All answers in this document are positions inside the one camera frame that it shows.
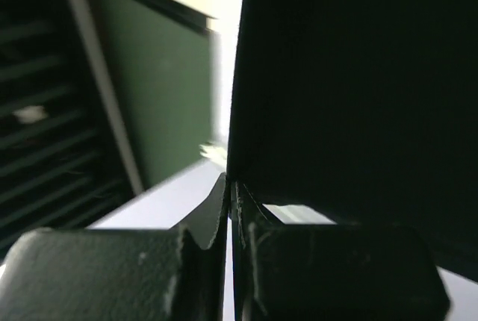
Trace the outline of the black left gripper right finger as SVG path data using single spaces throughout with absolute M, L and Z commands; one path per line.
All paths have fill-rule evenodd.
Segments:
M 450 298 L 418 234 L 285 224 L 231 185 L 236 320 L 445 320 Z

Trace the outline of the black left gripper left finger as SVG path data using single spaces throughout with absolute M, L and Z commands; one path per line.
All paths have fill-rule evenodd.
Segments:
M 10 248 L 3 320 L 221 320 L 228 201 L 220 175 L 169 229 L 38 228 Z

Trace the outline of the black floral print t-shirt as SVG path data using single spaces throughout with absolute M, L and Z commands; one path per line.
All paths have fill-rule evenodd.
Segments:
M 477 279 L 477 0 L 243 0 L 227 173 Z

